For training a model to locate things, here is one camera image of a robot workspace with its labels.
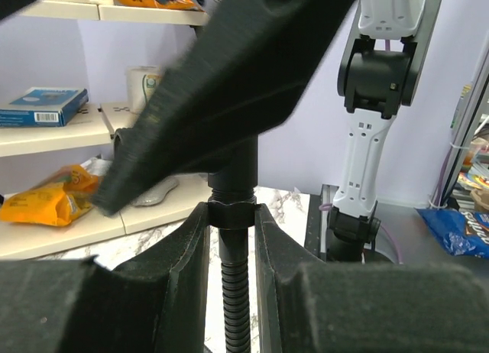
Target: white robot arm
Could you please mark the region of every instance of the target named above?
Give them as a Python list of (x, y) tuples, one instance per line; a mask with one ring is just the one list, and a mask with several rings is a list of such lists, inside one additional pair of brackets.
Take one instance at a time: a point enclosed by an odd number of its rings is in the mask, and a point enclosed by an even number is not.
[[(349, 133), (344, 176), (329, 212), (329, 260), (358, 261), (380, 221), (375, 180), (387, 133), (416, 91), (441, 0), (361, 0), (338, 76)], [(400, 40), (403, 51), (375, 50)]]
[[(370, 39), (401, 40), (418, 31), (426, 0), (361, 0), (358, 30)], [(356, 108), (348, 114), (345, 172), (333, 205), (353, 217), (370, 218), (377, 201), (375, 179), (387, 133), (394, 119)]]

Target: wooden shelf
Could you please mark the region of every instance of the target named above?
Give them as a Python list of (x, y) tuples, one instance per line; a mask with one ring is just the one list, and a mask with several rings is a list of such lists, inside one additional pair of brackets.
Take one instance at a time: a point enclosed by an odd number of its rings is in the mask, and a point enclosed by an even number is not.
[(211, 191), (199, 175), (178, 178), (179, 186), (161, 204), (131, 206), (111, 218), (93, 209), (63, 228), (0, 222), (0, 260), (40, 257), (184, 219), (209, 199)]
[(20, 11), (20, 15), (90, 21), (186, 24), (191, 26), (202, 26), (209, 20), (209, 16), (201, 11), (172, 11), (169, 9), (82, 4), (52, 0), (35, 2)]
[(65, 19), (88, 19), (98, 21), (99, 7), (94, 4), (54, 2), (40, 0), (20, 12), (28, 17), (49, 17)]
[(136, 114), (129, 112), (127, 102), (102, 103), (102, 115), (110, 134), (114, 134), (119, 128), (132, 128), (138, 118)]
[(156, 8), (136, 8), (120, 5), (99, 5), (100, 21), (187, 24), (202, 26), (209, 16), (201, 11), (172, 11)]
[(0, 259), (28, 259), (124, 236), (121, 217), (96, 209), (63, 228), (0, 222)]
[(0, 128), (0, 157), (111, 144), (97, 105), (84, 105), (60, 128)]
[(178, 176), (179, 186), (156, 206), (129, 206), (121, 212), (126, 234), (176, 222), (189, 216), (199, 202), (211, 196), (207, 182), (199, 175)]

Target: white wall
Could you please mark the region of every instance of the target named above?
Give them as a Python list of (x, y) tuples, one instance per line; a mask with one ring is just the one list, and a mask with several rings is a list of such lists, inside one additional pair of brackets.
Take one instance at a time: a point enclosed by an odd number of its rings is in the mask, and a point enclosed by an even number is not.
[(190, 27), (172, 24), (78, 23), (94, 102), (127, 100), (128, 66), (165, 66), (195, 37)]
[[(32, 86), (88, 85), (77, 21), (15, 16), (0, 22), (0, 102)], [(27, 189), (61, 166), (97, 153), (91, 147), (0, 157), (0, 193)]]

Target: orange snack bag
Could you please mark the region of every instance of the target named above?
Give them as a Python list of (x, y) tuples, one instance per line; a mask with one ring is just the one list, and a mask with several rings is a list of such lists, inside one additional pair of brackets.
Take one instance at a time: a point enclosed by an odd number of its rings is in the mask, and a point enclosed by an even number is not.
[(116, 0), (128, 7), (173, 9), (179, 11), (199, 10), (191, 0), (173, 0), (167, 4), (160, 4), (156, 0)]
[(0, 220), (63, 227), (91, 208), (89, 197), (99, 177), (79, 166), (66, 166), (33, 189), (5, 200)]

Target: black stand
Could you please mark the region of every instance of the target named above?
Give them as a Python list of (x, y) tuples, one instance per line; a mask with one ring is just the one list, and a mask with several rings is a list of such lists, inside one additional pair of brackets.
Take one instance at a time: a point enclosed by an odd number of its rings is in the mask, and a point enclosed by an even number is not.
[(254, 225), (258, 185), (258, 138), (231, 150), (227, 164), (209, 174), (210, 225), (219, 230), (226, 351), (251, 350), (248, 289), (248, 228)]

